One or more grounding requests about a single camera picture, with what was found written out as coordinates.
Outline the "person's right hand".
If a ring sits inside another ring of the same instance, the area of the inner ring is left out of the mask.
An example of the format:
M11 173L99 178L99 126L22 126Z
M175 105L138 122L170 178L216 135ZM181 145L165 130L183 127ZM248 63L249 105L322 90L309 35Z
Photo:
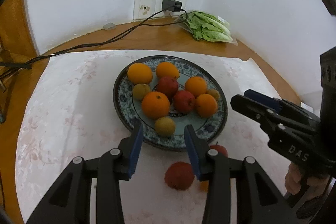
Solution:
M300 169L295 163L290 163L288 173L285 176L285 187L287 192L296 195L303 186L304 171ZM311 176L306 179L306 184L313 190L309 194L308 200L321 196L327 187L329 175L318 175L317 177Z

